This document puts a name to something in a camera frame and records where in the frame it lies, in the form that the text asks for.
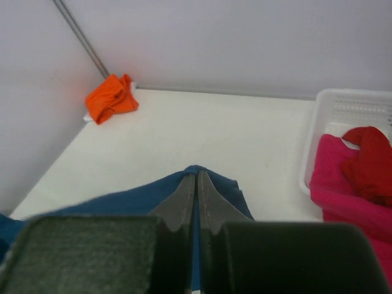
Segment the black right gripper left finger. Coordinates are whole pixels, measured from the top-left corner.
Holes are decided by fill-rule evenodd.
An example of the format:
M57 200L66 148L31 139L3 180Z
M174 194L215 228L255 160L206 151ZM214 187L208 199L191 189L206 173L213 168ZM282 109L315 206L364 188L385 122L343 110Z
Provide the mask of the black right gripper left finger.
M191 293L195 176L185 176L174 193L149 215L160 220L150 293Z

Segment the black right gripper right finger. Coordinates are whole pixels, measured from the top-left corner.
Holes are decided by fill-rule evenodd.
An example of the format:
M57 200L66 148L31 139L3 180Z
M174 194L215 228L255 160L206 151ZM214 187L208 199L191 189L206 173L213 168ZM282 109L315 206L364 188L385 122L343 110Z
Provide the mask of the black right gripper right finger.
M242 221L242 214L218 193L207 172L198 174L197 188L201 289L203 293L229 292L230 258L224 225Z

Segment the blue printed t shirt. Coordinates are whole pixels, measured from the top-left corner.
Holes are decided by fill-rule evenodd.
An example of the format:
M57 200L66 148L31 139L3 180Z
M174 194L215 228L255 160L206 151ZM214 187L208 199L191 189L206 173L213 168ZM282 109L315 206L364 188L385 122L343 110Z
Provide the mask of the blue printed t shirt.
M226 201L233 205L243 215L254 221L244 195L239 188L238 182L199 165L189 166L183 171L178 171L144 186L102 195L85 202L77 203L76 205L36 214L33 217L46 215L68 216L73 214L100 216L146 215L163 202L168 196L174 193L181 180L186 175L192 174L197 176L200 171L206 171L208 173L214 187L218 193L226 199ZM1 263L22 228L28 222L29 218L26 220L16 220L1 214ZM196 238L196 240L194 241L194 253L192 260L191 289L192 293L200 293L198 232L194 232L194 238Z

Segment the red t shirt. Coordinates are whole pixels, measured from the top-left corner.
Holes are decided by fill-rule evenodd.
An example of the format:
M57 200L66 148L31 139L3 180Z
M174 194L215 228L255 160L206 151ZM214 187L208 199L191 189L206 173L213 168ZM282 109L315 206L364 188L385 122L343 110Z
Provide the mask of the red t shirt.
M391 145L386 136L369 126L351 129L343 139L359 151L340 164L342 174L359 197L391 207Z

